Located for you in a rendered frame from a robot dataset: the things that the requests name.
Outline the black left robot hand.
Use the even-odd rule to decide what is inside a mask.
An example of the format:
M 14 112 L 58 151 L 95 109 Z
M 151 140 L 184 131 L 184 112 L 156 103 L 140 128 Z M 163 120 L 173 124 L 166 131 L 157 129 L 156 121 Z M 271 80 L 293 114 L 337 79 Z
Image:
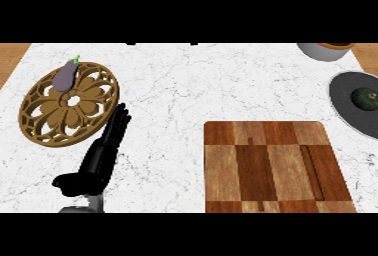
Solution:
M 86 150 L 78 171 L 58 175 L 51 182 L 66 197 L 95 196 L 103 192 L 110 180 L 129 120 L 125 104 L 120 103 L 113 110 L 101 136 L 92 141 Z

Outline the wooden checkered cutting board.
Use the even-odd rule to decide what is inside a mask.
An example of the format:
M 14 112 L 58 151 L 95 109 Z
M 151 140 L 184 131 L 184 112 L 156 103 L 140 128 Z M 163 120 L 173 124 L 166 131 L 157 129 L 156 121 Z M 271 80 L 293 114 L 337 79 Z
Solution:
M 207 121 L 203 174 L 207 213 L 355 210 L 317 121 Z

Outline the dark grey pan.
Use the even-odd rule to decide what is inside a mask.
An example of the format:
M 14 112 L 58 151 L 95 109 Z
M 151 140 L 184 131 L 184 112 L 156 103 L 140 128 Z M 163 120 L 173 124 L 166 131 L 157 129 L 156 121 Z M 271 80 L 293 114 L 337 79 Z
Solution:
M 329 100 L 348 126 L 378 140 L 378 77 L 357 71 L 339 73 L 329 82 Z

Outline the dark green squash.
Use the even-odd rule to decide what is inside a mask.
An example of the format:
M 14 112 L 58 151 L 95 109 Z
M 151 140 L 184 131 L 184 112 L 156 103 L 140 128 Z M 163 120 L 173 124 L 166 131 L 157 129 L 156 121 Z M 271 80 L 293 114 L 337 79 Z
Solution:
M 357 88 L 351 92 L 351 102 L 364 111 L 378 110 L 378 92 L 370 88 Z

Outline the round wooden carved trivet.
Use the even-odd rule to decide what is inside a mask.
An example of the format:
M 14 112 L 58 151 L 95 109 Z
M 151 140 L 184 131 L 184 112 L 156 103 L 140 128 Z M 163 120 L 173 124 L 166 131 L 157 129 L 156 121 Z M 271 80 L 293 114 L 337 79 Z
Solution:
M 110 70 L 80 62 L 67 92 L 52 88 L 54 69 L 30 87 L 18 108 L 17 123 L 26 139 L 45 147 L 66 147 L 85 140 L 103 127 L 119 99 Z

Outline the purple eggplant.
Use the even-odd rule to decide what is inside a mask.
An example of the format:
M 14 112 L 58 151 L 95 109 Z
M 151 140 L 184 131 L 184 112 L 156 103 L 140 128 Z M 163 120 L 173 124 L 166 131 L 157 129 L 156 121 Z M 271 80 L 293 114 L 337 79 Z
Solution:
M 55 73 L 51 85 L 57 92 L 67 92 L 70 90 L 75 82 L 78 64 L 79 56 L 75 56 L 72 59 L 67 60 L 66 64 Z

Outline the grey pot with brown rim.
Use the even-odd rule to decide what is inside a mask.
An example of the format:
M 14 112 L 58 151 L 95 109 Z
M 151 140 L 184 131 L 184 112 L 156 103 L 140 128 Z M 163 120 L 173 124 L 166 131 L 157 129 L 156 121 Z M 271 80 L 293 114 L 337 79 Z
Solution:
M 302 53 L 314 60 L 331 62 L 343 57 L 352 43 L 298 43 Z

